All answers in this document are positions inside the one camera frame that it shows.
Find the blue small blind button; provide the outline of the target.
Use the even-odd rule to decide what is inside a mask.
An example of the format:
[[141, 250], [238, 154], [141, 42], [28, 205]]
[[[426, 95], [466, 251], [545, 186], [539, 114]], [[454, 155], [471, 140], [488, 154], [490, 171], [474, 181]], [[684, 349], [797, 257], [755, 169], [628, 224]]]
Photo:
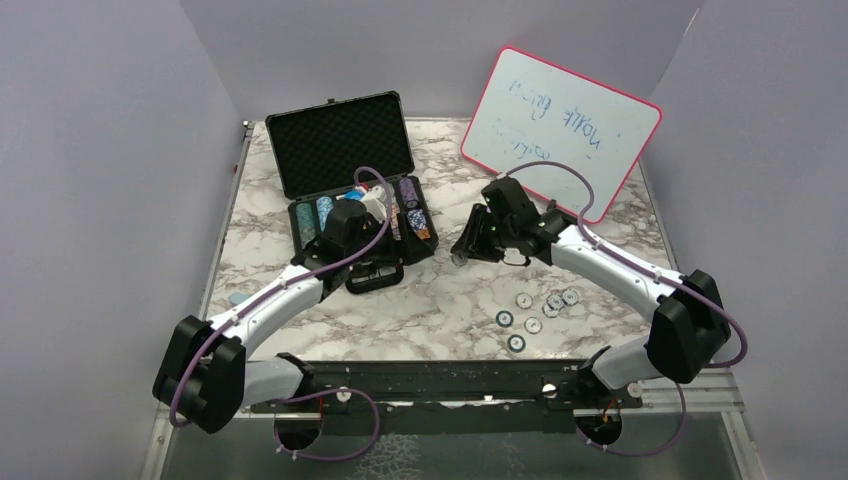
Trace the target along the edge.
[[359, 201], [359, 200], [361, 200], [364, 196], [365, 196], [365, 194], [364, 194], [364, 193], [362, 193], [362, 192], [360, 192], [360, 191], [357, 191], [357, 190], [351, 190], [351, 191], [346, 192], [346, 193], [343, 195], [343, 198], [344, 198], [344, 199], [351, 199], [351, 200], [357, 200], [357, 201]]

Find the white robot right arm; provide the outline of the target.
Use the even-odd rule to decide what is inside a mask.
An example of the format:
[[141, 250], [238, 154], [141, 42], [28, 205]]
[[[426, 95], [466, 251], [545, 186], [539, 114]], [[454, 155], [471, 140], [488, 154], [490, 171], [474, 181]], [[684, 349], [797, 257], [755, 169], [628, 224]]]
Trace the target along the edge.
[[498, 263], [509, 249], [593, 282], [650, 321], [649, 333], [616, 347], [604, 347], [578, 370], [577, 393], [600, 407], [618, 389], [665, 377], [690, 383], [728, 341], [728, 321], [714, 279], [695, 270], [682, 275], [638, 260], [637, 270], [615, 261], [621, 249], [582, 233], [577, 219], [555, 207], [539, 212], [519, 182], [497, 179], [471, 209], [450, 253], [462, 261]]

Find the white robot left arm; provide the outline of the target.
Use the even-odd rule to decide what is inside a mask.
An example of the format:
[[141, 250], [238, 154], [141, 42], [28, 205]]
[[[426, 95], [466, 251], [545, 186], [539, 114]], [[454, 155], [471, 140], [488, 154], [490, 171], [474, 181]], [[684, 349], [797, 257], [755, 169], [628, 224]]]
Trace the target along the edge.
[[252, 354], [286, 322], [318, 305], [349, 278], [350, 266], [391, 238], [364, 203], [339, 200], [324, 231], [269, 285], [230, 310], [177, 323], [152, 387], [175, 427], [221, 430], [242, 408], [279, 400], [290, 410], [313, 401], [314, 384], [292, 356]]

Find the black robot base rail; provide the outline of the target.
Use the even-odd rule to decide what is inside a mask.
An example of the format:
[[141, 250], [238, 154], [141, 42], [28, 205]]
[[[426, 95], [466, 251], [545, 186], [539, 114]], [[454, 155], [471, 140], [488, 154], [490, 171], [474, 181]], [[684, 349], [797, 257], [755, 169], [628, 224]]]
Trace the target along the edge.
[[321, 400], [283, 404], [283, 395], [247, 404], [289, 431], [316, 426], [328, 436], [439, 435], [512, 432], [572, 434], [574, 415], [638, 409], [626, 389], [593, 390], [578, 360], [312, 361], [299, 365], [298, 396]]

